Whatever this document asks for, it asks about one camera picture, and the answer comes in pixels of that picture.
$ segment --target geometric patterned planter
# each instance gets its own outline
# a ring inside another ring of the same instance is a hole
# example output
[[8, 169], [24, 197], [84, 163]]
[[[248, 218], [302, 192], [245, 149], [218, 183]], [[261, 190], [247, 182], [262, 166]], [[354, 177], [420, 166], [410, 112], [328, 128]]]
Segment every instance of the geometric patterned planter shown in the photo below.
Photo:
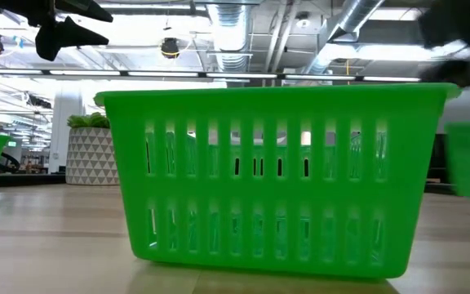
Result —
[[118, 167], [112, 133], [98, 127], [70, 130], [66, 183], [71, 185], [118, 185]]

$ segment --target white wall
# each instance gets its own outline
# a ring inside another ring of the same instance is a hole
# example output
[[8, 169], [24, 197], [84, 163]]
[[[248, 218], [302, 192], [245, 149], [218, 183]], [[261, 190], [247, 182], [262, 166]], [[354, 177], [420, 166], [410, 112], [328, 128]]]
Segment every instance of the white wall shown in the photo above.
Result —
[[464, 89], [460, 97], [446, 103], [438, 122], [437, 134], [444, 134], [444, 126], [452, 122], [470, 122], [470, 88]]

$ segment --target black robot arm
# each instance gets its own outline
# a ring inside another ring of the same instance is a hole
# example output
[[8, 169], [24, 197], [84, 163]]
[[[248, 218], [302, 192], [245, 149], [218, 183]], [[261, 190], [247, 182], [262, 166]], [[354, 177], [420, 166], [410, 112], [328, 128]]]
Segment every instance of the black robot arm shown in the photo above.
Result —
[[[462, 40], [470, 46], [470, 0], [436, 0], [419, 18], [424, 46], [442, 46]], [[448, 60], [425, 70], [428, 82], [453, 82], [470, 87], [470, 60]]]
[[0, 13], [3, 9], [26, 17], [29, 25], [41, 27], [36, 37], [36, 50], [45, 60], [53, 61], [64, 47], [109, 43], [107, 38], [77, 25], [70, 17], [62, 22], [55, 20], [55, 9], [59, 9], [112, 22], [113, 17], [93, 0], [0, 0]]

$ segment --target ceiling light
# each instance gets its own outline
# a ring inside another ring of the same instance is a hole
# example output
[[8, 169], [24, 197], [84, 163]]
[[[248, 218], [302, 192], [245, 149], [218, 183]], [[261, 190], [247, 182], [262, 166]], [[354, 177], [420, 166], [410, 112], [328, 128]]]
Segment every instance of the ceiling light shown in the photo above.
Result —
[[55, 75], [82, 75], [82, 76], [118, 76], [121, 75], [117, 70], [51, 70]]
[[309, 21], [309, 12], [307, 11], [297, 13], [295, 18], [297, 20], [297, 27], [300, 29], [305, 29], [311, 24], [311, 21]]
[[[104, 9], [190, 9], [190, 5], [171, 5], [170, 7], [167, 5], [162, 4], [150, 4], [147, 2], [146, 4], [100, 4], [100, 6]], [[205, 11], [206, 7], [195, 7], [198, 11]]]
[[354, 81], [353, 76], [287, 74], [286, 79], [314, 81]]
[[149, 72], [149, 71], [131, 71], [128, 75], [132, 77], [172, 77], [172, 78], [196, 78], [199, 76], [198, 73], [182, 73], [182, 72]]
[[420, 82], [419, 78], [364, 77], [367, 82]]
[[358, 50], [357, 58], [363, 60], [427, 61], [432, 53], [414, 45], [366, 45]]
[[0, 74], [42, 74], [36, 69], [0, 69]]
[[18, 136], [30, 136], [30, 133], [27, 133], [24, 131], [13, 131], [12, 134], [18, 135]]
[[266, 73], [207, 73], [208, 78], [277, 78], [276, 74]]

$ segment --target wooden table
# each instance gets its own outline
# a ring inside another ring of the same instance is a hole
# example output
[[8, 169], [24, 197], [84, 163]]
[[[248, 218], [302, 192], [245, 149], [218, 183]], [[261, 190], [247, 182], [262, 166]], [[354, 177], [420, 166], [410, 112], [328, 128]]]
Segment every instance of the wooden table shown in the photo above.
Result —
[[118, 188], [1, 188], [0, 293], [470, 293], [470, 200], [426, 195], [406, 274], [365, 282], [137, 260]]

